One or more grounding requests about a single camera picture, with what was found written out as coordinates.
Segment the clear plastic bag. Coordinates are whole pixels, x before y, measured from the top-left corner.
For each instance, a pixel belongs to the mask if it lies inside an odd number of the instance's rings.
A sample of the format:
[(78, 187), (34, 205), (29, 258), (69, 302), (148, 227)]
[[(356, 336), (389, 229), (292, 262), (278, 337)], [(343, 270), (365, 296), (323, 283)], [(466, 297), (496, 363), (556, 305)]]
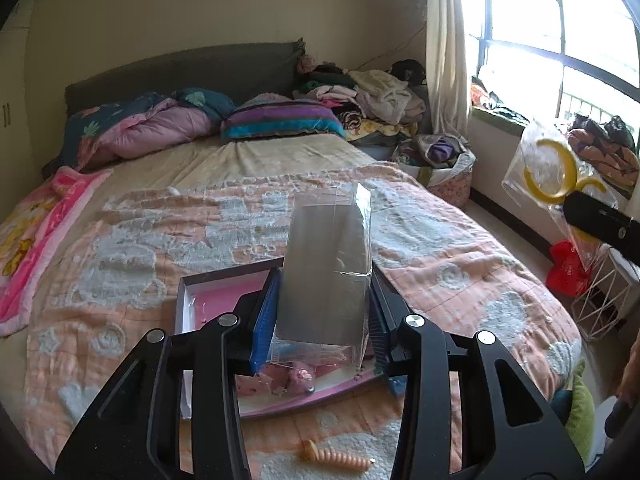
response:
[(294, 198), (268, 362), (352, 366), (369, 337), (371, 192), (359, 183)]

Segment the pink fuzzy hair clip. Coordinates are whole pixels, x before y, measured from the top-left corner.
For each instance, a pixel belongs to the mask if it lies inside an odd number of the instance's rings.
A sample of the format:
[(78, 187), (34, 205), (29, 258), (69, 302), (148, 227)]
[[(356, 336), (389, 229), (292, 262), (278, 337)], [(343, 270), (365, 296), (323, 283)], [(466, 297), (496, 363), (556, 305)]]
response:
[(316, 390), (314, 369), (303, 363), (273, 365), (270, 376), (271, 392), (277, 396), (306, 396)]

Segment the yellow bangles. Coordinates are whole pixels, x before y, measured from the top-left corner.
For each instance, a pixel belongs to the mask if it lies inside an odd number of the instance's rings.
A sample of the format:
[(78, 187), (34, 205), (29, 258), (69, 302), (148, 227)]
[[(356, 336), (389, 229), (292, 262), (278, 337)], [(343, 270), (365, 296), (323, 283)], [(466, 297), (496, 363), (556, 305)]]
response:
[(584, 268), (597, 259), (601, 242), (570, 226), (563, 204), (573, 192), (583, 192), (605, 205), (617, 207), (612, 188), (589, 162), (579, 159), (567, 137), (552, 122), (530, 122), (523, 130), (502, 187), (515, 203), (533, 203), (558, 227), (575, 248)]

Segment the red plastic bag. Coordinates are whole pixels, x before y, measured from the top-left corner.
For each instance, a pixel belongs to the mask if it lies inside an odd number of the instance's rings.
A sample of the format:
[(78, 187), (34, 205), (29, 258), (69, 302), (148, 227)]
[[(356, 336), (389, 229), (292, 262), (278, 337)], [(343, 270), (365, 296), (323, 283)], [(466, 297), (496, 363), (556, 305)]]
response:
[(591, 270), (582, 265), (577, 250), (569, 240), (553, 245), (549, 252), (552, 267), (546, 278), (546, 286), (552, 292), (575, 298), (589, 286)]

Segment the dark cardboard box tray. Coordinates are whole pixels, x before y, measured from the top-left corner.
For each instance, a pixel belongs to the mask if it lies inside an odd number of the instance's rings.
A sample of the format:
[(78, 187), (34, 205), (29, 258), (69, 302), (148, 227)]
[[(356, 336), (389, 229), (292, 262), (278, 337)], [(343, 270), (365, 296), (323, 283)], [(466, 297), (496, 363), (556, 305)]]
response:
[[(243, 276), (257, 271), (267, 271), (268, 274), (270, 271), (281, 272), (282, 266), (283, 260), (277, 258), (202, 274), (208, 278), (232, 278), (232, 276)], [(218, 315), (216, 318), (207, 322), (214, 322), (222, 328), (230, 327), (232, 329), (234, 338), (227, 344), (227, 351), (231, 366), (236, 371), (236, 378), (239, 376), (254, 376), (250, 374), (250, 362), (248, 362), (250, 359), (250, 349), (252, 348), (250, 321), (252, 320), (252, 312), (254, 311), (256, 301), (261, 291), (262, 289), (259, 292), (249, 292), (241, 296), (232, 311)], [(350, 362), (354, 363), (357, 368), (360, 368), (361, 363), (368, 356), (372, 356), (374, 359), (373, 350), (370, 347), (364, 348), (363, 354), (358, 354), (357, 349), (354, 347), (332, 346), (332, 344), (308, 344), (308, 342), (292, 341), (278, 337), (273, 331), (269, 356), (266, 363), (270, 362), (284, 365), (292, 362), (304, 362), (311, 365), (328, 365), (332, 361), (350, 359)], [(382, 375), (382, 372), (380, 370), (378, 371), (380, 374), (375, 378)]]

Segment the floral laundry basket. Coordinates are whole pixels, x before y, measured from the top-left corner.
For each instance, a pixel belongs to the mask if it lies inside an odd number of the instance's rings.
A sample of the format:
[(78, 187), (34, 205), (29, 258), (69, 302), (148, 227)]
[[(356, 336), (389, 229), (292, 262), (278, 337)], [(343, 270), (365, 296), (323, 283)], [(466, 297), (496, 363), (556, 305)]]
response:
[(396, 146), (392, 161), (448, 204), (468, 202), (476, 157), (458, 136), (416, 134)]

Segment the peach quilt with white clouds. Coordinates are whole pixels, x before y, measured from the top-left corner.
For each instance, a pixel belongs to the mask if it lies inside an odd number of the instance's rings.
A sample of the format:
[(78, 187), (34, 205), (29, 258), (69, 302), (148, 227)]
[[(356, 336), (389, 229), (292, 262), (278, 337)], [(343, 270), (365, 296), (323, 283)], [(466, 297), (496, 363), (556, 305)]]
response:
[(390, 164), (132, 191), (78, 221), (43, 275), (26, 347), (24, 427), (52, 465), (118, 364), (175, 322), (187, 275), (279, 258), (293, 197), (360, 183), (371, 193), (372, 256), (413, 310), (447, 332), (490, 330), (546, 398), (582, 353), (562, 304), (495, 237)]

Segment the pile of clothes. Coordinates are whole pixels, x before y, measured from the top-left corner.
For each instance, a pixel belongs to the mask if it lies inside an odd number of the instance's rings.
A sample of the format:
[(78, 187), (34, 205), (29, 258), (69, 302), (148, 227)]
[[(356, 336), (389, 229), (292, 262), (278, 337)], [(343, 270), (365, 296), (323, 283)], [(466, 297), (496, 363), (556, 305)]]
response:
[(431, 130), (425, 70), (413, 58), (388, 70), (344, 70), (303, 55), (296, 77), (293, 96), (327, 107), (357, 148), (390, 150)]

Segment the purple striped pillow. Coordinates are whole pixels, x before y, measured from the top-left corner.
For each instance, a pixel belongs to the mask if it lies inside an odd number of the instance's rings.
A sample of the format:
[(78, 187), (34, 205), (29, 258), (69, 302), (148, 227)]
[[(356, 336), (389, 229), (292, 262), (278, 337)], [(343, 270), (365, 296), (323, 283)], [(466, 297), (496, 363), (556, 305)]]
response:
[(303, 133), (332, 133), (346, 138), (340, 120), (318, 101), (263, 96), (239, 106), (220, 126), (225, 141), (242, 141)]

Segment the green cushion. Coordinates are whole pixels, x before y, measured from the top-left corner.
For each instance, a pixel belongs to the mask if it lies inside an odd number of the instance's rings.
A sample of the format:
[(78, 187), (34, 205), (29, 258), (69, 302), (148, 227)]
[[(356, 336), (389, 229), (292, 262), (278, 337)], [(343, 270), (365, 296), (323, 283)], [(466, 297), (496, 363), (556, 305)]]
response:
[(570, 376), (570, 412), (565, 430), (570, 436), (574, 447), (584, 462), (589, 458), (594, 436), (594, 421), (596, 420), (596, 406), (592, 394), (582, 375), (586, 369), (586, 360), (581, 359), (572, 376)]

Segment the cream curtain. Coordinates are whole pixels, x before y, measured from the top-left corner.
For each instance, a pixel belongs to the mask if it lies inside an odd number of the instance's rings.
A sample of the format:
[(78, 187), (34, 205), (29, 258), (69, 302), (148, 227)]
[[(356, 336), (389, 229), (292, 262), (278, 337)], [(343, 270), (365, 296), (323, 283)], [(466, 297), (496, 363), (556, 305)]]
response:
[(466, 137), (471, 76), (462, 0), (427, 0), (425, 75), (434, 133)]

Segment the dark green headboard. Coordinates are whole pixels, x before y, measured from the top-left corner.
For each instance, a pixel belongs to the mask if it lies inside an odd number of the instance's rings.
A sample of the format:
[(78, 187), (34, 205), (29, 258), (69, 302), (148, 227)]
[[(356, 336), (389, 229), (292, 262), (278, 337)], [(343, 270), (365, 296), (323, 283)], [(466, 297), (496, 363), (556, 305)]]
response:
[(66, 87), (66, 115), (105, 103), (131, 101), (145, 92), (171, 94), (204, 88), (242, 104), (261, 93), (289, 94), (303, 39), (268, 44), (223, 44), (172, 52), (112, 68)]

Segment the pink cartoon blanket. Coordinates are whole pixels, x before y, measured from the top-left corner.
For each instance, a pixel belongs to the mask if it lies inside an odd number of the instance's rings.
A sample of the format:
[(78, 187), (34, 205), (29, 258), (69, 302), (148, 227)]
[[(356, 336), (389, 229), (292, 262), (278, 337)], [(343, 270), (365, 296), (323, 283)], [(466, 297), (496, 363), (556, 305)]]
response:
[(29, 324), (36, 287), (58, 246), (111, 170), (62, 167), (1, 223), (1, 335)]

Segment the pink and navy duvet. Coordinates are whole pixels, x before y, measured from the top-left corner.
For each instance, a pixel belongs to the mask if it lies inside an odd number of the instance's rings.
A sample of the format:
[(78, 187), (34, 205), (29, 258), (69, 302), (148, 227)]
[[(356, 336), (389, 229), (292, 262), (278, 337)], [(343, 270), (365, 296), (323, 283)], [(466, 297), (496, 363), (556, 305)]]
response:
[(77, 171), (136, 159), (216, 133), (234, 110), (225, 94), (193, 87), (89, 107), (67, 118), (60, 159)]

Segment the cream wardrobe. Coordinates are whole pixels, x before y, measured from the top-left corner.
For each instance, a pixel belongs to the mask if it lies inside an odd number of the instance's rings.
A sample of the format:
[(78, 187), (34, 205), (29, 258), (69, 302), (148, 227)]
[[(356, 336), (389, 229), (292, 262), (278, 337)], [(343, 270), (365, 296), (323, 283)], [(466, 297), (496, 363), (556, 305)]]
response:
[(27, 29), (1, 31), (1, 218), (37, 181), (32, 163), (25, 106), (25, 49)]

